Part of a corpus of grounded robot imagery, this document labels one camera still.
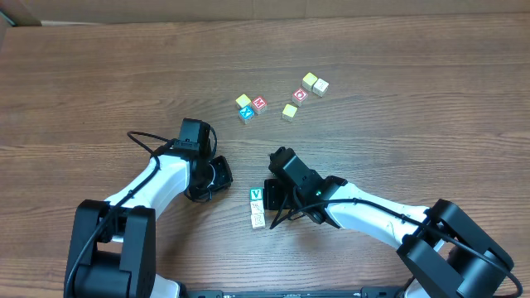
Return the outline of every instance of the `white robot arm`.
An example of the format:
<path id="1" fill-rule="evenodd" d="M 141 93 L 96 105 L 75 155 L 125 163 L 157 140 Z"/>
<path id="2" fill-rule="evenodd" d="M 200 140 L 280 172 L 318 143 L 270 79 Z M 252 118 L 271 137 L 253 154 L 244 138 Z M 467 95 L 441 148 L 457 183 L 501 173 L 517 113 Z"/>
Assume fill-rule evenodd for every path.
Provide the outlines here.
<path id="1" fill-rule="evenodd" d="M 339 177 L 323 179 L 291 148 L 280 147 L 270 159 L 277 178 L 265 181 L 263 205 L 278 210 L 271 228 L 302 212 L 317 224 L 359 230 L 396 248 L 415 277 L 401 297 L 491 297 L 506 276 L 522 293 L 511 257 L 455 204 L 406 206 Z M 283 209 L 290 211 L 279 219 Z M 445 241 L 455 244 L 447 260 L 438 254 Z"/>
<path id="2" fill-rule="evenodd" d="M 105 201 L 86 200 L 79 205 L 64 298 L 178 297 L 179 285 L 156 274 L 155 222 L 178 194 L 207 202 L 233 181 L 226 159 L 214 158 L 217 137 L 207 123 L 184 119 L 178 139 L 173 140 L 133 134 L 155 137 L 166 144 L 152 151 L 129 133 L 152 155 L 147 168 Z M 109 241 L 123 243 L 122 253 L 97 249 L 97 243 Z"/>

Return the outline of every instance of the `wooden table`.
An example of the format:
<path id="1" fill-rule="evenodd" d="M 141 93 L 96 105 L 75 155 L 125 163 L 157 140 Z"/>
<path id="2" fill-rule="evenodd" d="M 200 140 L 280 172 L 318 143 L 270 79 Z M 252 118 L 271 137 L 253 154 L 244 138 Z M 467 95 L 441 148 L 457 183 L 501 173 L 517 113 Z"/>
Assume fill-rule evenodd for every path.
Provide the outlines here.
<path id="1" fill-rule="evenodd" d="M 184 117 L 214 126 L 234 183 L 210 204 L 180 197 L 167 208 L 157 223 L 163 276 L 226 291 L 410 277 L 390 247 L 355 231 L 309 219 L 251 229 L 248 189 L 285 146 L 322 176 L 399 203 L 457 203 L 529 285 L 529 32 L 528 14 L 9 29 L 0 296 L 60 296 L 75 208 L 147 164 L 125 132 L 176 137 Z M 309 71 L 330 90 L 286 122 L 282 109 Z M 234 104 L 242 93 L 270 104 L 248 125 Z"/>

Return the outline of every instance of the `cube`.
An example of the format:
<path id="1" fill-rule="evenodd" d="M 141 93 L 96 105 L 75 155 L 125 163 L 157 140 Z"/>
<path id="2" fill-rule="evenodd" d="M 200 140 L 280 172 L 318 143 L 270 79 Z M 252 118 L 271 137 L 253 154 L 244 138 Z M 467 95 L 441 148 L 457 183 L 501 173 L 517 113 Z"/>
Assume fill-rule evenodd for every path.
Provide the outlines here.
<path id="1" fill-rule="evenodd" d="M 301 107 L 301 105 L 304 103 L 304 100 L 306 100 L 308 96 L 309 94 L 307 94 L 304 89 L 298 88 L 295 93 L 292 94 L 292 102 L 296 103 L 298 107 Z"/>
<path id="2" fill-rule="evenodd" d="M 251 214 L 250 221 L 253 229 L 265 228 L 265 215 L 263 214 Z"/>
<path id="3" fill-rule="evenodd" d="M 235 103 L 238 109 L 242 109 L 250 104 L 250 99 L 247 95 L 243 94 L 235 100 Z"/>
<path id="4" fill-rule="evenodd" d="M 292 121 L 292 119 L 295 117 L 297 109 L 297 107 L 286 104 L 282 112 L 282 118 L 286 119 L 287 121 Z"/>
<path id="5" fill-rule="evenodd" d="M 325 91 L 328 90 L 328 87 L 330 87 L 328 82 L 324 81 L 323 79 L 318 79 L 316 81 L 315 85 L 313 86 L 313 92 L 316 95 L 322 97 L 322 96 L 324 96 Z"/>
<path id="6" fill-rule="evenodd" d="M 250 201 L 250 209 L 252 210 L 252 214 L 264 213 L 265 209 L 263 208 L 263 200 Z"/>
<path id="7" fill-rule="evenodd" d="M 256 114 L 261 115 L 267 111 L 267 101 L 263 97 L 258 96 L 252 101 L 252 109 Z"/>
<path id="8" fill-rule="evenodd" d="M 250 189 L 250 200 L 263 200 L 263 188 Z"/>
<path id="9" fill-rule="evenodd" d="M 247 124 L 250 120 L 254 119 L 254 111 L 249 106 L 246 106 L 239 110 L 239 117 Z"/>
<path id="10" fill-rule="evenodd" d="M 313 85 L 315 84 L 317 80 L 318 78 L 315 77 L 314 74 L 308 73 L 306 74 L 304 79 L 301 81 L 301 86 L 304 87 L 307 91 L 311 91 L 311 89 L 313 88 Z"/>

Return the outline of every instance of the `red block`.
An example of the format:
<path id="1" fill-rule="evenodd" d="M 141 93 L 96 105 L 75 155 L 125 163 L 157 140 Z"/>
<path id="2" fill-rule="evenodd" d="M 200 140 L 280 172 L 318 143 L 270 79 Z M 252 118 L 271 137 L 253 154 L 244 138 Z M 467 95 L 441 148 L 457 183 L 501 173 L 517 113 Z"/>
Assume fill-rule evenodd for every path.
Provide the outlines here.
<path id="1" fill-rule="evenodd" d="M 298 107 L 301 107 L 302 103 L 307 99 L 308 96 L 309 95 L 304 89 L 298 88 L 295 93 L 292 94 L 292 102 L 296 103 Z"/>
<path id="2" fill-rule="evenodd" d="M 252 109 L 256 112 L 256 114 L 260 115 L 267 110 L 267 101 L 261 96 L 256 97 L 252 101 Z"/>

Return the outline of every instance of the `yellow block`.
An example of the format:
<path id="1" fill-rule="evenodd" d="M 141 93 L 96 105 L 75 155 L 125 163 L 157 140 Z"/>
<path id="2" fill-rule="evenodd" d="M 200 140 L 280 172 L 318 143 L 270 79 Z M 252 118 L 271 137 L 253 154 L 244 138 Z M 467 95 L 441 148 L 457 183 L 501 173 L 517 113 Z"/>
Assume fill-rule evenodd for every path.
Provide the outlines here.
<path id="1" fill-rule="evenodd" d="M 297 107 L 293 107 L 290 104 L 286 104 L 285 108 L 283 109 L 283 115 L 287 116 L 288 118 L 295 117 L 295 113 L 298 110 Z"/>
<path id="2" fill-rule="evenodd" d="M 238 108 L 242 109 L 250 104 L 250 99 L 247 95 L 243 94 L 238 97 L 238 99 L 235 100 L 235 102 L 238 104 Z"/>
<path id="3" fill-rule="evenodd" d="M 318 78 L 312 74 L 312 73 L 308 73 L 306 74 L 306 76 L 304 77 L 304 79 L 302 80 L 301 82 L 301 85 L 311 91 L 311 88 L 313 87 L 313 85 L 315 84 L 315 82 L 318 80 Z"/>

